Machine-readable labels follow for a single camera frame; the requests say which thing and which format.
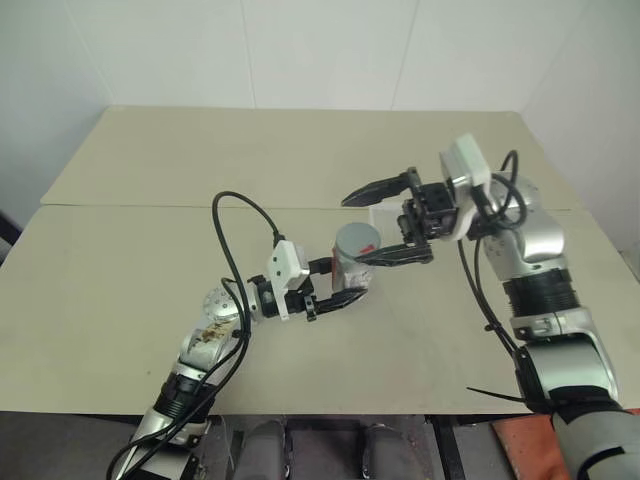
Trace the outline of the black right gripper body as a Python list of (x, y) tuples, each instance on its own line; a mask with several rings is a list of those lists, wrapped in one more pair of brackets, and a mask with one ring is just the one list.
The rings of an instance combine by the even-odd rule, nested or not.
[(397, 218), (403, 237), (400, 262), (431, 262), (430, 242), (448, 236), (457, 218), (457, 207), (443, 182), (423, 184), (415, 167), (400, 174), (401, 191), (410, 197), (402, 204)]

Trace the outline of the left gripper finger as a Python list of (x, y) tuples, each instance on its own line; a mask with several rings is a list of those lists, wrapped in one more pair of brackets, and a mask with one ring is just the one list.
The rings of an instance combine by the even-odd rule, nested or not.
[(309, 282), (312, 287), (315, 286), (314, 278), (316, 276), (330, 275), (334, 278), (334, 258), (321, 257), (309, 261)]
[(366, 288), (348, 288), (335, 292), (330, 298), (316, 301), (316, 313), (330, 313), (345, 308), (362, 298), (368, 290)]

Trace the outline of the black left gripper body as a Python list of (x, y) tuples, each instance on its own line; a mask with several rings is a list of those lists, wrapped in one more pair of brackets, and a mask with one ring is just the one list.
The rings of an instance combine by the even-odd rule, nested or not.
[(310, 277), (296, 289), (288, 291), (288, 313), (304, 313), (308, 322), (317, 319), (315, 289)]

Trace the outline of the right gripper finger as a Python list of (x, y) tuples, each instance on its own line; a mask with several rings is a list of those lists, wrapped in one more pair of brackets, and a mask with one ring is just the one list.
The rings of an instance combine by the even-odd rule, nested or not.
[(355, 258), (358, 263), (372, 266), (401, 266), (426, 262), (426, 246), (392, 245), (373, 250)]
[(386, 198), (396, 197), (409, 188), (408, 174), (403, 172), (395, 177), (371, 182), (348, 194), (342, 207), (367, 207), (378, 204)]

